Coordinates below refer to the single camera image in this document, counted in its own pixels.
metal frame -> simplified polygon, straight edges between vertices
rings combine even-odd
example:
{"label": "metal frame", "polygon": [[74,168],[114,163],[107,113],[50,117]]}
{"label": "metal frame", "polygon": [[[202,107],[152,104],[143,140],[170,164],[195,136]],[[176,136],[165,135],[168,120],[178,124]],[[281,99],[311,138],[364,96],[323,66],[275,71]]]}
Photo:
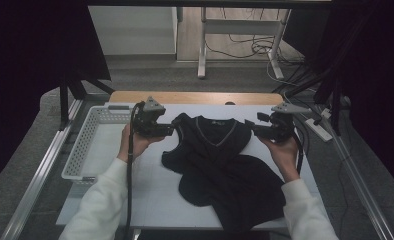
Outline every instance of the metal frame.
{"label": "metal frame", "polygon": [[6,229],[4,230],[1,239],[19,238],[26,221],[28,220],[29,214],[31,213],[32,208],[34,207],[35,202],[38,199],[38,196],[45,184],[47,176],[51,171],[51,168],[53,167],[57,156],[59,155],[60,150],[67,139],[67,136],[69,135],[73,121],[75,120],[82,103],[82,100],[74,100],[72,103],[69,109],[69,121],[66,124],[66,128],[64,130],[59,130],[53,138],[53,141],[51,142],[50,147],[42,159],[38,170],[35,172],[35,175],[26,189],[22,200],[20,200],[16,211],[10,219]]}
{"label": "metal frame", "polygon": [[369,0],[87,0],[89,6],[363,9]]}
{"label": "metal frame", "polygon": [[198,58],[198,73],[200,79],[206,77],[206,34],[235,34],[235,35],[267,35],[274,36],[272,49],[268,53],[269,62],[272,65],[277,79],[284,79],[281,68],[278,65],[277,51],[284,35],[290,9],[286,9],[281,20],[258,21],[258,20],[232,20],[232,19],[207,19],[206,8],[201,8],[201,38]]}
{"label": "metal frame", "polygon": [[347,174],[352,181],[353,187],[355,188],[363,206],[365,206],[378,236],[382,240],[394,240],[393,231],[387,219],[385,218],[384,213],[381,211],[381,208],[375,200],[375,197],[372,195],[371,191],[366,185],[362,174],[359,172],[359,169],[353,161],[353,158],[351,157],[350,152],[348,151],[343,140],[340,136],[337,136],[328,121],[323,119],[323,123],[333,136],[338,155],[340,156],[341,161],[343,161]]}

white wall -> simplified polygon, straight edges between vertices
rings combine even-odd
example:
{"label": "white wall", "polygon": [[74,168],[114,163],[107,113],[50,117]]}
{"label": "white wall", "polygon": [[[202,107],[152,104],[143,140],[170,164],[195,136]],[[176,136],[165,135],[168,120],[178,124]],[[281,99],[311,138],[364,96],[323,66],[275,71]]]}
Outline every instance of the white wall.
{"label": "white wall", "polygon": [[90,6],[105,55],[175,54],[175,7]]}

black sweater vest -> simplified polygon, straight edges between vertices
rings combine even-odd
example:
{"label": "black sweater vest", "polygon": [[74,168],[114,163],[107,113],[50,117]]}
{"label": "black sweater vest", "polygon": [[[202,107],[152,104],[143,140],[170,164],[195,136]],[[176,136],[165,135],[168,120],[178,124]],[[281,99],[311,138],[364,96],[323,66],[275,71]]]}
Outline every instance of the black sweater vest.
{"label": "black sweater vest", "polygon": [[163,153],[162,163],[183,174],[179,192],[184,199],[196,206],[212,205],[230,232],[283,216],[283,181],[262,160],[239,154],[251,138],[247,126],[235,119],[190,118],[185,113],[174,121],[179,122],[179,145]]}

power strip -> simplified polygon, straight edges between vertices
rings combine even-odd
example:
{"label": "power strip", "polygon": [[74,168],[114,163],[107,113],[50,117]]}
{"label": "power strip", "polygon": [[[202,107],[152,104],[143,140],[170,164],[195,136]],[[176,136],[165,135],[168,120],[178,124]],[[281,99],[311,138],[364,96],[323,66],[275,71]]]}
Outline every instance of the power strip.
{"label": "power strip", "polygon": [[328,142],[332,139],[332,136],[327,131],[325,131],[325,129],[321,127],[321,125],[315,125],[313,124],[313,122],[313,118],[305,121],[306,125],[308,125],[316,133],[316,135],[318,135],[322,140],[324,140],[324,142]]}
{"label": "power strip", "polygon": [[324,111],[321,113],[322,117],[329,119],[331,117],[331,110],[325,108]]}

gray floor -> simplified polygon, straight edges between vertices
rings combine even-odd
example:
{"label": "gray floor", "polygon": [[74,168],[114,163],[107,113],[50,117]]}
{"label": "gray floor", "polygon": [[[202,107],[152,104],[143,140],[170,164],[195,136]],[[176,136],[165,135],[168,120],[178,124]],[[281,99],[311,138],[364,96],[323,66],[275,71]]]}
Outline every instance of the gray floor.
{"label": "gray floor", "polygon": [[[200,49],[200,37],[202,22],[200,8],[184,8],[183,21],[178,24],[178,43],[177,43],[177,59],[179,61],[196,61]],[[272,21],[277,19],[276,9],[221,9],[221,8],[207,8],[206,17],[208,19],[234,19],[234,20],[266,20]],[[278,17],[281,18],[284,10],[280,10]],[[254,36],[256,39],[266,38],[272,36]],[[251,45],[253,35],[225,35],[225,34],[207,34],[207,45],[220,52],[225,52],[232,56],[212,52],[207,49],[207,60],[242,60],[243,56],[250,56],[253,54]],[[272,38],[262,39],[269,42],[260,42],[260,45],[271,46]],[[280,48],[282,54],[289,60],[300,60],[301,55],[293,49],[286,42],[281,42]],[[267,55],[263,51],[260,54],[245,58],[252,61],[267,61]]]}
{"label": "gray floor", "polygon": [[[236,54],[245,54],[245,49]],[[184,54],[183,60],[193,60],[194,57],[192,53]],[[116,90],[271,92],[280,84],[267,75],[266,62],[263,60],[209,62],[207,78],[203,81],[197,79],[197,63],[192,61],[131,61],[122,57],[108,57],[107,60],[112,82],[105,83]],[[283,66],[286,78],[294,69],[292,66]],[[87,89],[88,92],[101,93],[99,89],[89,85]],[[58,94],[58,90],[55,89],[43,95],[41,110],[35,122],[0,175],[0,236],[58,130]],[[298,97],[310,103],[312,94],[311,91],[306,91]],[[350,147],[369,189],[394,231],[394,180],[353,130],[347,110],[343,110],[341,114],[340,128],[343,139]],[[310,166],[336,233],[341,239],[379,239],[333,144],[324,143],[313,132],[310,132],[310,136],[306,134],[305,138],[306,146],[310,142],[307,153]],[[64,195],[58,193],[66,192],[70,187],[70,183],[61,179],[58,174],[62,166],[63,163],[59,163],[50,174],[51,181],[45,186],[43,197],[38,200],[21,239],[57,239],[60,234],[61,228],[55,228],[54,223],[63,204]],[[272,238],[287,239],[275,234]]]}

